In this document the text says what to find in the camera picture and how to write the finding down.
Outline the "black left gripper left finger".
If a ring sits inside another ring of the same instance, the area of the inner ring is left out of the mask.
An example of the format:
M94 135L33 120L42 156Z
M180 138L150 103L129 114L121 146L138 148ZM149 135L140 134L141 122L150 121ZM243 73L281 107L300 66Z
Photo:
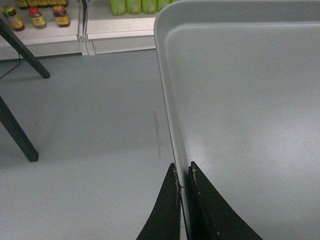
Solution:
M138 240L179 240L181 237L181 187L176 165L171 163L154 207Z

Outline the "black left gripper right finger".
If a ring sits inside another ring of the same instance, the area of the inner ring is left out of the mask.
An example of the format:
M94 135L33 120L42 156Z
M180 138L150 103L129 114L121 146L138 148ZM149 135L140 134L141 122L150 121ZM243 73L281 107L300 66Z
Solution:
M184 185L184 220L189 240L260 240L192 161Z

